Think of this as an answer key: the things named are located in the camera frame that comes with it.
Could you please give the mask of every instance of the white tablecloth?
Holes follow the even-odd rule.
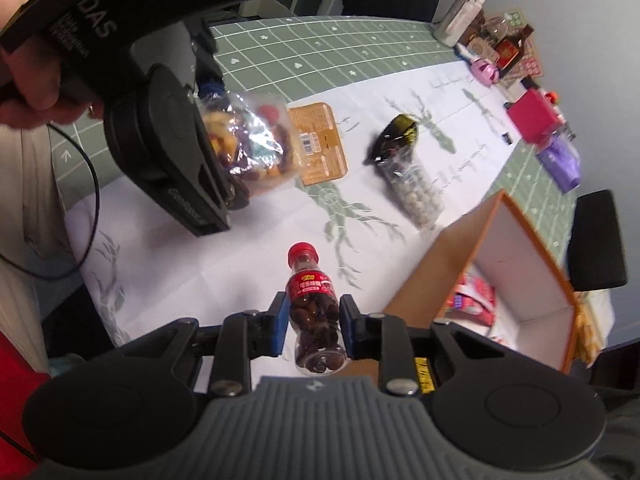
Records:
[[[267,309],[289,277],[287,250],[301,240],[315,245],[338,294],[353,294],[363,312],[382,310],[437,230],[419,233],[374,168],[362,165],[374,136],[399,111],[419,119],[416,153],[446,206],[440,227],[479,203],[520,139],[500,93],[475,82],[464,62],[362,81],[290,106],[313,102],[334,111],[348,174],[306,190],[291,182],[256,198],[232,213],[230,232],[194,237],[126,177],[102,190],[95,250],[82,276],[117,344],[178,317],[220,324],[233,312]],[[91,196],[66,214],[76,256],[93,210]],[[283,357],[252,363],[254,381],[297,374],[291,332]]]

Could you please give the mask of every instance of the pink box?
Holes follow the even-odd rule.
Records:
[[[535,89],[527,90],[507,114],[529,144],[543,144],[562,125],[553,105]]]

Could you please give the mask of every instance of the plastic bottle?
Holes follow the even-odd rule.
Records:
[[[287,295],[290,320],[298,334],[296,366],[309,376],[325,376],[347,364],[338,327],[339,306],[334,286],[318,267],[313,245],[300,242],[289,250],[291,278]]]
[[[478,12],[485,0],[456,0],[445,17],[433,31],[433,37],[446,46],[454,46]]]

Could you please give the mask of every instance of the white bottle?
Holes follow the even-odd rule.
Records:
[[[456,0],[446,13],[433,37],[446,46],[454,46],[482,9],[485,0]]]

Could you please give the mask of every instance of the green cutting mat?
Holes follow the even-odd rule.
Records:
[[[424,23],[379,18],[277,18],[214,27],[216,60],[229,90],[273,92],[295,101],[325,90],[456,60]],[[65,128],[91,157],[100,186],[121,175],[107,149],[102,124],[87,117]],[[65,208],[93,193],[89,170],[73,147],[51,133],[52,161]],[[575,207],[520,143],[487,195],[504,188],[514,197],[548,250],[561,261]]]

